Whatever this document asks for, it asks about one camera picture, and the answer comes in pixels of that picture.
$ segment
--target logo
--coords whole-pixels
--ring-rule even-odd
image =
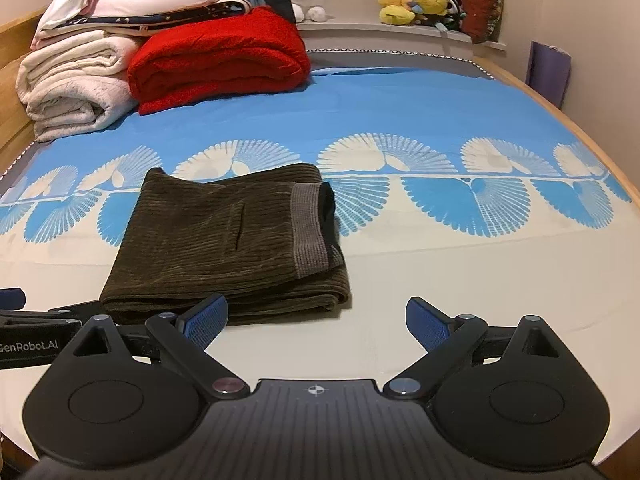
[[[310,386],[309,388],[307,388],[305,391],[310,393],[314,397],[317,397],[318,395],[322,395],[325,392],[328,392],[329,389],[323,388],[322,386],[320,386],[320,384],[314,384],[313,386]]]
[[[33,343],[31,341],[25,343],[12,343],[3,345],[0,343],[0,352],[35,352],[36,350],[51,350],[58,348],[58,341],[39,341]]]

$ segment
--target wooden bed frame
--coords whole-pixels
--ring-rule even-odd
[[[33,12],[0,27],[0,176],[34,143],[33,122],[27,117],[24,106],[15,93],[15,79],[20,61],[30,50],[31,38],[42,12],[43,10]],[[577,124],[536,91],[495,63],[482,57],[476,57],[474,61],[496,79],[529,95],[564,124],[602,161],[636,206],[640,207],[640,192],[636,186]],[[5,462],[16,470],[24,471],[35,462],[6,437],[2,443],[2,450],[4,450]],[[640,430],[600,464],[600,469],[611,480],[640,480]]]

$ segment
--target purple folder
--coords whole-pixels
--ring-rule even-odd
[[[525,83],[557,108],[562,107],[570,72],[571,56],[555,47],[531,42]]]

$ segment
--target wooden headboard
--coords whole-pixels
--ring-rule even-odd
[[[29,51],[42,10],[0,27],[0,175],[33,142],[33,122],[15,93],[15,77]]]

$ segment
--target blue and white bed sheet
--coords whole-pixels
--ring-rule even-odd
[[[631,409],[628,378],[611,380],[582,336],[632,304],[636,207],[551,115],[483,78],[325,71],[304,91],[132,114],[57,140],[0,198],[0,286],[22,286],[30,308],[95,299],[150,168],[208,182],[301,161],[334,188],[353,307],[223,332],[210,351],[236,373],[383,382],[420,355],[402,313],[422,295],[492,324],[545,316],[609,402]],[[262,357],[249,359],[256,341]],[[616,426],[603,453],[629,431]]]

